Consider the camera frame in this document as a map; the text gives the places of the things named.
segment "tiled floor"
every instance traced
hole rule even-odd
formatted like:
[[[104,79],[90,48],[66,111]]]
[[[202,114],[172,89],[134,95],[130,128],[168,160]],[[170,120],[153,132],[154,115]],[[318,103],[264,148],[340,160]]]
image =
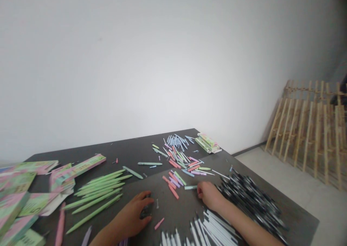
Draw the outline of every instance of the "tiled floor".
[[[312,246],[347,245],[347,193],[324,185],[258,147],[236,157],[319,219]]]

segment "green pen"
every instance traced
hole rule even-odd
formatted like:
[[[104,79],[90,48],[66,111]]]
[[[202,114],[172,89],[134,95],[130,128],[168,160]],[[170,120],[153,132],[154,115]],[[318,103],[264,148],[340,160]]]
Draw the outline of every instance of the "green pen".
[[[95,215],[97,215],[98,213],[102,212],[103,210],[105,210],[107,207],[109,207],[111,204],[113,204],[114,202],[118,201],[120,198],[120,195],[117,195],[115,198],[113,198],[112,200],[110,200],[108,203],[104,204],[102,207],[100,207],[99,209],[97,209],[96,211],[92,212],[90,215],[88,215],[87,217],[83,218],[81,221],[79,221],[78,223],[76,223],[70,230],[67,231],[66,234],[69,234],[71,232],[73,232],[74,230],[76,230],[78,227],[80,227],[82,224],[85,224],[87,221],[89,221],[90,219],[92,219]]]
[[[95,194],[104,192],[104,191],[106,191],[106,190],[110,190],[110,189],[114,189],[114,188],[121,187],[121,186],[123,186],[124,184],[125,184],[125,183],[119,183],[119,184],[112,185],[112,186],[109,186],[109,187],[106,187],[106,188],[103,188],[103,189],[96,188],[96,190],[88,190],[88,191],[85,191],[85,192],[80,193],[78,196],[87,195],[87,194],[88,194],[89,196],[92,196],[92,195],[95,195]]]
[[[127,168],[127,167],[125,167],[125,166],[123,166],[123,168],[124,168],[125,170],[127,170],[129,173],[131,173],[131,174],[133,174],[134,176],[136,176],[137,178],[143,179],[142,175],[136,173],[134,170],[131,170],[130,168]]]
[[[116,177],[121,176],[122,174],[123,174],[123,173],[115,174],[115,175],[110,176],[110,177],[107,177],[107,178],[105,178],[105,179],[101,179],[101,180],[99,180],[99,181],[97,181],[97,182],[90,183],[90,184],[85,184],[84,186],[82,186],[81,188],[79,188],[79,190],[84,189],[86,186],[93,186],[93,185],[96,185],[96,184],[100,184],[100,183],[103,183],[103,182],[106,182],[106,181],[113,180],[113,179],[115,179]]]
[[[109,183],[109,184],[101,184],[101,185],[91,186],[91,187],[88,187],[88,188],[86,188],[86,189],[83,189],[83,190],[78,191],[77,193],[75,193],[75,195],[82,194],[82,193],[84,193],[84,192],[86,192],[86,191],[89,191],[89,192],[90,192],[91,190],[95,191],[95,190],[97,190],[97,189],[104,189],[104,188],[107,188],[107,187],[109,187],[109,186],[118,184],[119,182],[120,182],[120,181],[116,180],[116,181],[112,181],[112,182]]]
[[[187,167],[184,165],[184,164],[182,164],[180,161],[177,161],[177,164],[179,164],[181,167],[183,167],[184,169],[187,169]]]
[[[88,202],[88,201],[97,199],[97,198],[99,198],[99,197],[101,197],[101,196],[103,196],[103,195],[106,195],[106,194],[110,193],[110,192],[112,192],[111,189],[110,189],[110,190],[107,190],[107,191],[105,191],[105,192],[98,193],[98,194],[96,194],[96,195],[94,195],[94,196],[91,196],[91,197],[89,197],[89,198],[82,199],[82,200],[79,200],[79,201],[77,201],[77,202],[68,204],[68,205],[66,205],[66,206],[64,207],[64,209],[66,210],[66,209],[70,209],[70,208],[79,206],[80,204],[84,204],[84,203],[86,203],[86,202]]]
[[[130,178],[130,177],[132,177],[132,176],[133,176],[133,175],[127,175],[127,176],[122,176],[122,177],[114,178],[114,179],[109,180],[109,181],[106,181],[106,182],[96,183],[95,185],[94,185],[94,184],[90,184],[90,185],[88,185],[88,186],[82,187],[81,191],[83,191],[83,190],[85,190],[85,189],[90,189],[90,188],[96,187],[96,186],[99,186],[99,187],[100,187],[100,186],[105,186],[105,185],[107,185],[107,184],[112,184],[112,183],[114,183],[114,182],[116,182],[116,181],[121,181],[121,180]]]
[[[119,171],[113,172],[113,173],[111,173],[111,174],[108,174],[108,175],[106,175],[106,176],[102,176],[102,177],[99,177],[99,178],[93,179],[93,180],[91,180],[90,182],[88,182],[88,184],[98,182],[98,181],[100,181],[100,180],[103,180],[103,179],[108,178],[108,177],[110,177],[110,176],[113,176],[113,175],[115,175],[115,174],[123,173],[124,171],[125,171],[125,170],[124,170],[124,169],[122,169],[122,170],[119,170]]]
[[[95,205],[95,204],[101,202],[102,200],[104,200],[104,199],[106,199],[106,198],[109,198],[110,196],[112,196],[112,195],[114,195],[114,194],[119,193],[120,190],[121,190],[121,188],[116,189],[116,190],[114,190],[114,191],[112,191],[112,192],[110,192],[110,193],[108,193],[108,194],[106,194],[106,195],[104,195],[104,196],[102,196],[102,197],[99,197],[99,198],[95,199],[94,201],[91,201],[90,203],[85,204],[84,206],[81,206],[81,207],[78,208],[77,210],[73,211],[72,214],[75,214],[75,213],[78,213],[78,212],[82,212],[83,210],[86,210],[87,208],[89,208],[89,207],[91,207],[91,206],[93,206],[93,205]]]
[[[139,162],[138,165],[162,165],[163,163],[155,163],[155,162]]]
[[[182,177],[180,177],[180,175],[175,171],[174,172],[175,175],[182,181],[182,183],[186,186],[187,184],[185,183],[185,181],[182,179]]]

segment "pile of black pens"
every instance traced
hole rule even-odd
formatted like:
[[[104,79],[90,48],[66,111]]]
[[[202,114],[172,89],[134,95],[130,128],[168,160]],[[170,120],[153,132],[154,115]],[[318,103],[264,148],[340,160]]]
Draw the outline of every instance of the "pile of black pens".
[[[211,246],[210,240],[217,246],[237,246],[235,238],[239,237],[235,230],[226,222],[221,220],[210,210],[204,211],[204,220],[201,221],[199,216],[190,222],[190,232],[193,241],[185,238],[181,241],[180,235],[176,229],[174,234],[161,233],[161,246]]]
[[[288,245],[279,228],[288,230],[280,219],[281,211],[267,194],[259,189],[249,176],[233,170],[230,179],[222,178],[218,190],[253,221],[261,225],[273,236]]]

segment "pile of pens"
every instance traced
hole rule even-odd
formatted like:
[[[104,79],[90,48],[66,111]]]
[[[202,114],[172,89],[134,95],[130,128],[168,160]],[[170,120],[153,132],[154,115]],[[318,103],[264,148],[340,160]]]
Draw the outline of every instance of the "pile of pens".
[[[120,181],[128,179],[128,178],[133,176],[133,175],[126,175],[126,176],[120,177],[124,171],[125,171],[125,169],[119,170],[119,171],[113,172],[111,174],[108,174],[106,176],[102,176],[102,177],[96,178],[94,180],[91,180],[90,182],[88,182],[87,184],[82,186],[74,194],[75,196],[82,197],[82,199],[64,206],[63,209],[66,210],[66,209],[71,209],[71,208],[75,208],[77,206],[80,206],[78,209],[76,209],[75,211],[72,212],[72,214],[76,214],[76,213],[79,213],[79,212],[82,212],[82,211],[88,209],[89,207],[91,207],[91,206],[93,206],[93,205],[95,205],[95,204],[115,195],[115,194],[120,193],[120,191],[122,190],[121,186],[123,186],[125,184],[124,182],[121,183]],[[82,224],[84,224],[85,222],[92,219],[95,215],[102,212],[104,209],[108,208],[111,204],[118,201],[122,197],[122,195],[123,194],[117,195],[116,197],[111,199],[109,202],[107,202],[106,204],[104,204],[103,206],[98,208],[96,211],[94,211],[93,213],[91,213],[88,216],[86,216],[85,218],[83,218],[81,221],[76,223],[72,228],[70,228],[67,231],[67,234],[73,232],[78,227],[80,227]]]
[[[192,143],[194,144],[194,141],[192,137],[189,137],[189,136],[185,136],[186,139],[183,139],[181,138],[180,136],[174,134],[174,136],[170,135],[167,140],[166,140],[166,144],[168,144],[170,147],[172,146],[175,146],[176,148],[181,148],[182,149],[182,152],[184,152],[184,148],[187,150],[187,146],[189,146],[189,143],[187,141],[187,139]]]
[[[221,220],[210,210],[204,211],[204,220],[201,221],[198,214],[193,222],[189,222],[190,232],[193,241],[186,237],[181,241],[180,235],[175,230],[174,234],[161,232],[161,246],[211,246],[210,240],[217,246],[238,245],[236,237],[239,237],[235,230],[226,222]]]
[[[264,227],[269,233],[288,245],[279,228],[288,230],[280,219],[281,211],[266,193],[261,191],[249,176],[243,176],[233,170],[228,179],[222,179],[218,190],[235,204],[253,221]]]

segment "right hand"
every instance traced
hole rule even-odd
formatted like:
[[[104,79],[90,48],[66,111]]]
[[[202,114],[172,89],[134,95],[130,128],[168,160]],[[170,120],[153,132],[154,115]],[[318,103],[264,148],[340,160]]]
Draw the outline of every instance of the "right hand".
[[[218,211],[226,201],[224,196],[211,182],[198,183],[198,197],[213,211]]]

